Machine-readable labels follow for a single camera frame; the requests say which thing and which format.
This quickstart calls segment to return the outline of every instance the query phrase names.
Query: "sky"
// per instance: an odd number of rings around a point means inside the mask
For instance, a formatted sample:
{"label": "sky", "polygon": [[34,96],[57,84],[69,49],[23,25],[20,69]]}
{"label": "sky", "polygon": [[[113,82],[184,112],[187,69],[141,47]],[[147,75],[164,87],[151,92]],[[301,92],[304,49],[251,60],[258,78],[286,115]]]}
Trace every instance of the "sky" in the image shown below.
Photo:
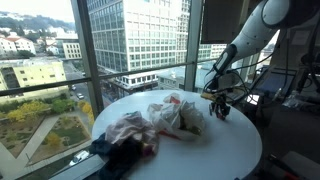
{"label": "sky", "polygon": [[71,0],[0,0],[0,11],[74,22]]}

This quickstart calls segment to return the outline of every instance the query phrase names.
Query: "pink cloth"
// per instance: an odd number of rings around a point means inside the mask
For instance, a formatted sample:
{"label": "pink cloth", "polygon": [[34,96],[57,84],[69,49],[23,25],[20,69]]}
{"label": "pink cloth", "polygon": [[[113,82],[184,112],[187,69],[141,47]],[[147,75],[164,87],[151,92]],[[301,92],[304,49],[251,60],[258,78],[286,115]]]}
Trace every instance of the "pink cloth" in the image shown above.
{"label": "pink cloth", "polygon": [[158,136],[156,131],[151,122],[141,116],[140,111],[127,113],[115,123],[110,124],[106,129],[105,140],[111,144],[121,145],[130,136],[153,145],[153,152],[157,152]]}

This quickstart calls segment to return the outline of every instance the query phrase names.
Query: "city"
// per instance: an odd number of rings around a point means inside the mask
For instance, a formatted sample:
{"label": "city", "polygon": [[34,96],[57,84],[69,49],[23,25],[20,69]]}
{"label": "city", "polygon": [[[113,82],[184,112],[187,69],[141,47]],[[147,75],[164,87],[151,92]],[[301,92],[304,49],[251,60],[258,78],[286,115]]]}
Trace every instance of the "city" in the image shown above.
{"label": "city", "polygon": [[[99,75],[186,61],[190,0],[88,0],[87,6],[96,56],[90,61]],[[32,26],[45,19],[32,17],[0,8],[1,91],[90,78],[74,24],[47,19],[51,24]],[[199,45],[196,92],[225,47]],[[101,98],[107,107],[137,92],[183,90],[184,82],[185,66],[101,79]],[[0,173],[24,177],[88,147],[93,123],[87,82],[0,96]]]}

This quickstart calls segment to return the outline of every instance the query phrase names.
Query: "round white table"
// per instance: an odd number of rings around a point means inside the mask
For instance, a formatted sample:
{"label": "round white table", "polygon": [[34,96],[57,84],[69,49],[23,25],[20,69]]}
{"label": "round white table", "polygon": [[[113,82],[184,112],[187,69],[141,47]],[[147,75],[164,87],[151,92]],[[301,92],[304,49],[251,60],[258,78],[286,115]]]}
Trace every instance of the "round white table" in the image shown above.
{"label": "round white table", "polygon": [[112,103],[97,117],[92,139],[97,139],[106,127],[128,112],[140,111],[148,120],[147,108],[151,103],[176,92],[181,99],[195,102],[204,116],[206,127],[196,141],[186,142],[159,135],[158,153],[150,160],[140,160],[127,173],[136,180],[233,180],[245,178],[258,164],[262,144],[260,135],[240,111],[231,108],[225,121],[210,116],[211,101],[200,94],[159,90],[136,93]]}

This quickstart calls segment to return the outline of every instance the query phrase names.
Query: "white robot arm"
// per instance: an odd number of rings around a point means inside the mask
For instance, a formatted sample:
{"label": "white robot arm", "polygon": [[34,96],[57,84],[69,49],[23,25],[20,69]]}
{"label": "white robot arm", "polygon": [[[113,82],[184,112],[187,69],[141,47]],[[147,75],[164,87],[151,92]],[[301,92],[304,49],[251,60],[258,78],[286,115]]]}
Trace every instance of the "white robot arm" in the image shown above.
{"label": "white robot arm", "polygon": [[219,77],[235,61],[260,52],[279,29],[300,25],[319,10],[318,0],[263,0],[247,19],[239,35],[220,55],[206,77],[210,92],[219,89]]}

